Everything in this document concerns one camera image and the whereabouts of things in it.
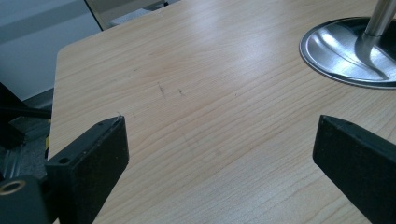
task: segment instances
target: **screw hole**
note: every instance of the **screw hole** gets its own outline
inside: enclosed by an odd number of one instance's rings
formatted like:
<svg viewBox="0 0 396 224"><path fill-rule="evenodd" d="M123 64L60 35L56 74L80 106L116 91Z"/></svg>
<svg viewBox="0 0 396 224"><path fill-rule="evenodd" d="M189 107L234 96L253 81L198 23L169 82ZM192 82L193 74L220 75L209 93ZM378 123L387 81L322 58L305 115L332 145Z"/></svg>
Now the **screw hole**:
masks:
<svg viewBox="0 0 396 224"><path fill-rule="evenodd" d="M0 187L0 195L12 194L12 193L17 192L18 190L22 189L25 185L26 185L26 182L24 182L23 180L12 181L12 182Z"/></svg>
<svg viewBox="0 0 396 224"><path fill-rule="evenodd" d="M59 163L60 164L65 164L65 163L68 163L70 160L68 159L68 158L61 158L60 160L59 160Z"/></svg>

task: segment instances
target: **black plastic part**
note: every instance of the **black plastic part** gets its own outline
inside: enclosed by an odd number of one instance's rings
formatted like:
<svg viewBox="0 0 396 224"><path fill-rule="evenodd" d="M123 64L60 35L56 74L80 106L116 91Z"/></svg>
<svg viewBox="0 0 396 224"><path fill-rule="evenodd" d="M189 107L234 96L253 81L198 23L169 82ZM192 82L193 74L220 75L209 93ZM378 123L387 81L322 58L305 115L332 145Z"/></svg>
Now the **black plastic part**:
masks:
<svg viewBox="0 0 396 224"><path fill-rule="evenodd" d="M52 223L39 180L26 175L0 183L0 222L4 224Z"/></svg>
<svg viewBox="0 0 396 224"><path fill-rule="evenodd" d="M129 160L125 120L107 119L46 164L63 224L92 223Z"/></svg>
<svg viewBox="0 0 396 224"><path fill-rule="evenodd" d="M396 223L396 146L346 120L321 116L315 163L373 223Z"/></svg>
<svg viewBox="0 0 396 224"><path fill-rule="evenodd" d="M52 111L21 106L0 106L1 116L25 116L38 119L50 119Z"/></svg>
<svg viewBox="0 0 396 224"><path fill-rule="evenodd" d="M0 82L0 106L27 108L26 105ZM19 146L24 141L24 134L8 124L19 115L0 113L0 145L6 149Z"/></svg>

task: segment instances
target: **white surface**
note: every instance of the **white surface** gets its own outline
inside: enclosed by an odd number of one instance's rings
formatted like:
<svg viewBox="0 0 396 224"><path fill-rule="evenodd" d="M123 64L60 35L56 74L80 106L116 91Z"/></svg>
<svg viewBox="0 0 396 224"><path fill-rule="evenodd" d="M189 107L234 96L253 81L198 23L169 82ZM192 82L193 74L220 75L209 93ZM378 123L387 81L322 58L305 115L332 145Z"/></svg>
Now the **white surface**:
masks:
<svg viewBox="0 0 396 224"><path fill-rule="evenodd" d="M58 51L100 29L83 1L0 1L0 81L21 100L53 88Z"/></svg>

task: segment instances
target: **wooden table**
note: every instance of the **wooden table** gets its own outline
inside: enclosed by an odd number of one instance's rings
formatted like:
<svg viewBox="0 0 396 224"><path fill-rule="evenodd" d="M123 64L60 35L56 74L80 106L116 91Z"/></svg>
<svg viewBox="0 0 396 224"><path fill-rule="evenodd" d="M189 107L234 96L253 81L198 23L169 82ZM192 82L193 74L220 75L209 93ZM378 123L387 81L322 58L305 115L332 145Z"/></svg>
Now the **wooden table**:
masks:
<svg viewBox="0 0 396 224"><path fill-rule="evenodd" d="M299 55L312 27L371 0L183 0L58 58L50 154L126 118L131 160L96 223L367 223L312 160L319 115L396 142L396 91Z"/></svg>

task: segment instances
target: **metal pole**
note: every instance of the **metal pole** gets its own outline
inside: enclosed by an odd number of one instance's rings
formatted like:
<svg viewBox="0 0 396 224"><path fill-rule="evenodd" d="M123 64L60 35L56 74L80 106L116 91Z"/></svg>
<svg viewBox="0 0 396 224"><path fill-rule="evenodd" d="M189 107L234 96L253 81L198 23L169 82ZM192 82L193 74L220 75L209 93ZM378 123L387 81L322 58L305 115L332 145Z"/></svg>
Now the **metal pole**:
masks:
<svg viewBox="0 0 396 224"><path fill-rule="evenodd" d="M384 34L393 20L395 12L396 0L379 0L364 33L371 36Z"/></svg>

